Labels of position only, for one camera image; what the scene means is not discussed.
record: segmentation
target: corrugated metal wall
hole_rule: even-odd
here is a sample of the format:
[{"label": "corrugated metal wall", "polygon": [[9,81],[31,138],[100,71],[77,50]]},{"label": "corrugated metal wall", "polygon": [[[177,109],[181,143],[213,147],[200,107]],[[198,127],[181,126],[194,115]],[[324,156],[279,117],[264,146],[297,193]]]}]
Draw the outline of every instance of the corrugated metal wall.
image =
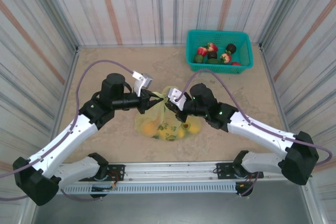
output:
[{"label": "corrugated metal wall", "polygon": [[185,43],[190,29],[258,38],[281,0],[57,0],[81,45]]},{"label": "corrugated metal wall", "polygon": [[[41,0],[0,0],[0,172],[49,142],[74,47]],[[22,191],[0,180],[1,197]],[[18,223],[24,201],[0,201],[0,222]]]},{"label": "corrugated metal wall", "polygon": [[[287,4],[263,42],[268,67],[289,127],[336,154],[336,0]],[[314,175],[330,223],[336,223],[336,158]]]}]

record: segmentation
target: teal basket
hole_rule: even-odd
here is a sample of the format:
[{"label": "teal basket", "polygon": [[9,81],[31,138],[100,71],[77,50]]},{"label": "teal basket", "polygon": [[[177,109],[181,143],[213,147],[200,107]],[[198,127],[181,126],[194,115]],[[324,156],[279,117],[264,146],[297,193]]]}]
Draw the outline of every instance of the teal basket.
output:
[{"label": "teal basket", "polygon": [[[207,43],[213,42],[218,47],[218,59],[225,53],[225,48],[232,43],[237,50],[231,55],[231,62],[236,61],[241,66],[215,65],[205,63],[194,63],[194,56],[197,49],[201,46],[206,46]],[[211,31],[211,30],[190,30],[188,32],[186,44],[186,60],[190,65],[192,71],[200,69],[209,69],[215,73],[242,73],[245,69],[253,66],[253,54],[251,42],[246,33],[238,31]]]}]

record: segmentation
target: yellow plastic bag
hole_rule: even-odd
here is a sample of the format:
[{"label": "yellow plastic bag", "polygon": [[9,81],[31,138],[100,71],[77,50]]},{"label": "yellow plastic bag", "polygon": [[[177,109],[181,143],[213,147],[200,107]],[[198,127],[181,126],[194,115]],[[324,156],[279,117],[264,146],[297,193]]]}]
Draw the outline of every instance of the yellow plastic bag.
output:
[{"label": "yellow plastic bag", "polygon": [[144,114],[139,113],[135,116],[134,127],[138,132],[153,138],[175,141],[188,134],[197,134],[201,131],[202,124],[199,118],[188,116],[187,121],[181,123],[176,119],[175,113],[166,107],[166,93],[170,88],[174,87],[166,87],[162,94],[154,92],[158,97],[163,98],[163,101],[147,110]]}]

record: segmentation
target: red strawberry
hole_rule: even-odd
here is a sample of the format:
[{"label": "red strawberry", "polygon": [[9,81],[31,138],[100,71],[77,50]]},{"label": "red strawberry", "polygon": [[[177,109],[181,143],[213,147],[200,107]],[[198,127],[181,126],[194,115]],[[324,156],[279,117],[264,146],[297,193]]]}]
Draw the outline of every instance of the red strawberry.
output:
[{"label": "red strawberry", "polygon": [[209,42],[207,45],[206,45],[206,48],[208,49],[209,52],[217,52],[218,51],[218,47],[212,43],[212,42]]},{"label": "red strawberry", "polygon": [[220,58],[225,64],[228,64],[231,61],[231,55],[229,54],[222,54]]},{"label": "red strawberry", "polygon": [[197,55],[202,55],[203,57],[206,56],[206,54],[208,53],[208,50],[205,47],[199,47],[197,49]]}]

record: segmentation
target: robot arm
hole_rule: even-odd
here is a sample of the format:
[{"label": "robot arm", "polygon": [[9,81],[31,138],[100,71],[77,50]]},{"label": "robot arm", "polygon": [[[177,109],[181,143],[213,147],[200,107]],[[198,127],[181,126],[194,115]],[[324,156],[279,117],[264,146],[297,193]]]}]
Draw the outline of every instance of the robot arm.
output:
[{"label": "robot arm", "polygon": [[261,126],[266,131],[254,127],[245,120],[236,107],[217,102],[212,91],[202,83],[190,88],[192,98],[185,93],[179,101],[176,101],[181,94],[178,89],[170,89],[167,94],[169,101],[166,106],[176,113],[178,120],[185,122],[188,115],[203,117],[213,128],[244,136],[273,152],[271,154],[255,154],[241,151],[233,162],[235,172],[239,177],[245,177],[254,172],[272,172],[282,173],[287,179],[298,185],[307,183],[319,159],[316,149],[284,139],[290,137],[313,143],[307,133],[300,132],[295,135],[284,132],[248,116],[251,123]]},{"label": "robot arm", "polygon": [[137,108],[141,114],[163,99],[147,90],[152,78],[147,74],[133,73],[136,78],[134,91],[125,82],[124,76],[112,73],[102,82],[101,91],[95,93],[79,110],[75,127],[68,137],[52,152],[52,149],[70,131],[72,121],[55,139],[29,159],[18,158],[13,163],[19,169],[35,160],[33,166],[15,174],[15,182],[37,205],[49,202],[63,188],[87,177],[102,179],[107,175],[108,162],[97,153],[90,154],[81,161],[60,166],[63,161],[83,141],[98,132],[108,121],[114,118],[115,110]]}]

